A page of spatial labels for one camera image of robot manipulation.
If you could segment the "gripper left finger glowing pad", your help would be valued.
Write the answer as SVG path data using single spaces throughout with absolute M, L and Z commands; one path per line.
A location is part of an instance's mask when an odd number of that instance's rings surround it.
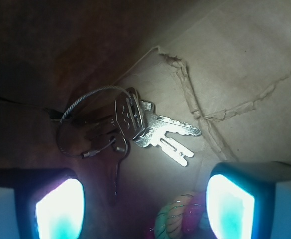
M 77 239 L 84 210 L 69 168 L 0 169 L 0 239 Z

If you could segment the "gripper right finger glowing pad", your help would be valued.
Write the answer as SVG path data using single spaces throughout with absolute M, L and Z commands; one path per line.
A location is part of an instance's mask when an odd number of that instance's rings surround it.
M 291 239 L 291 163 L 219 163 L 207 185 L 218 239 Z

